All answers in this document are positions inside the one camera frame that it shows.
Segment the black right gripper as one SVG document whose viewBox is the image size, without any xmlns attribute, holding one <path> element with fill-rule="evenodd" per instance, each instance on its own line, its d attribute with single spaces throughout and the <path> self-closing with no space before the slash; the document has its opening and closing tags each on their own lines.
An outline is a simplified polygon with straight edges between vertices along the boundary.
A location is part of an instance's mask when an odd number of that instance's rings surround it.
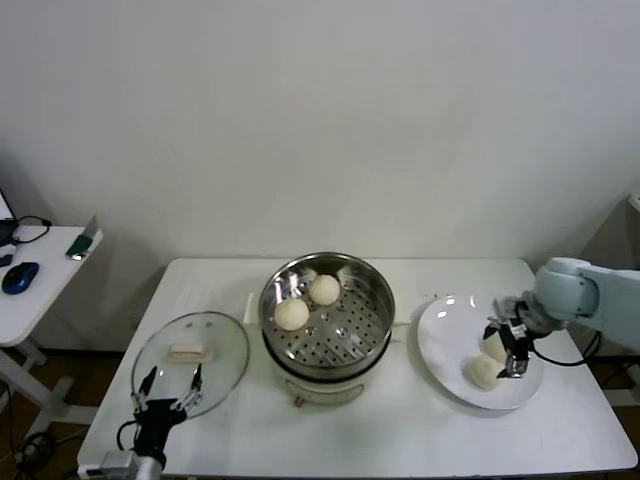
<svg viewBox="0 0 640 480">
<path fill-rule="evenodd" d="M 530 338 L 525 325 L 518 320 L 500 323 L 493 319 L 485 327 L 483 340 L 492 336 L 500 336 L 505 351 L 512 357 L 506 359 L 504 369 L 498 374 L 500 379 L 522 378 L 529 364 Z"/>
</svg>

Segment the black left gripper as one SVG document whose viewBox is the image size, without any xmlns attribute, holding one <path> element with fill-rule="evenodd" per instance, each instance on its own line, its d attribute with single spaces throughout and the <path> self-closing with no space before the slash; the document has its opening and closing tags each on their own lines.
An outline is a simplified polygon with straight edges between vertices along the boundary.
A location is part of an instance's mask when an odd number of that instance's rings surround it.
<svg viewBox="0 0 640 480">
<path fill-rule="evenodd" d="M 161 456 L 171 429 L 183 423 L 201 401 L 202 366 L 194 370 L 188 391 L 175 400 L 149 400 L 155 381 L 157 367 L 151 368 L 142 379 L 138 389 L 131 393 L 134 405 L 134 418 L 140 426 L 134 440 L 134 451 L 139 456 Z"/>
</svg>

